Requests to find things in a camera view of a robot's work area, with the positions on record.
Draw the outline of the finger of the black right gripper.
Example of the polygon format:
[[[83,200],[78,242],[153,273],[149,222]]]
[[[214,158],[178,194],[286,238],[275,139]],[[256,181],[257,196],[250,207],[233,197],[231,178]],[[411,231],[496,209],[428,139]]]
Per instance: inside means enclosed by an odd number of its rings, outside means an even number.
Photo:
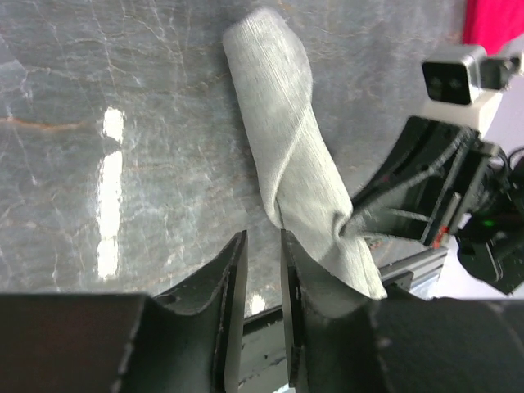
[[[344,235],[440,240],[457,231],[477,182],[475,147],[469,127],[419,116],[405,123],[390,154],[354,196]]]

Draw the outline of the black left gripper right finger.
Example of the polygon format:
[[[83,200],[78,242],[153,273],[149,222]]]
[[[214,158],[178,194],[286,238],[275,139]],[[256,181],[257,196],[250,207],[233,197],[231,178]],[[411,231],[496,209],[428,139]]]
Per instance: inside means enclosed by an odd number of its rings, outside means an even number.
[[[282,231],[281,244],[305,251],[288,231]],[[386,299],[374,301],[380,367],[358,372],[357,391],[322,392],[522,391],[520,300],[421,300],[391,286]]]

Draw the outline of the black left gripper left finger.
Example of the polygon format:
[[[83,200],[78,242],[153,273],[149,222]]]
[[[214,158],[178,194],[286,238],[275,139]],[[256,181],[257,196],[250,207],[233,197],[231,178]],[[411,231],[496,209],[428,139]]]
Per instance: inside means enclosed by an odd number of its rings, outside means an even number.
[[[247,234],[158,296],[4,294],[4,392],[235,392]]]

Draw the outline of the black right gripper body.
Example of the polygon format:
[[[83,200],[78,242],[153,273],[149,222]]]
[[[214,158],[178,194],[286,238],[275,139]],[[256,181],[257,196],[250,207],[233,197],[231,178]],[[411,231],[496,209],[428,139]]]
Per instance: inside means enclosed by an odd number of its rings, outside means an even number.
[[[396,148],[394,180],[415,177],[393,208],[393,235],[439,247],[458,243],[466,271],[509,295],[520,285],[520,171],[477,131],[410,117]]]

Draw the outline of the grey cloth napkin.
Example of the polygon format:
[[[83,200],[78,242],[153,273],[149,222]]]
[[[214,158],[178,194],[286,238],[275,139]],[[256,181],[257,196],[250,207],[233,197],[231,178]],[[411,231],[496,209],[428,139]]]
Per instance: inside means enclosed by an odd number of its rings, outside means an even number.
[[[277,12],[259,8],[223,44],[269,220],[346,285],[385,298],[366,241],[343,231],[353,206],[318,128],[302,42]]]

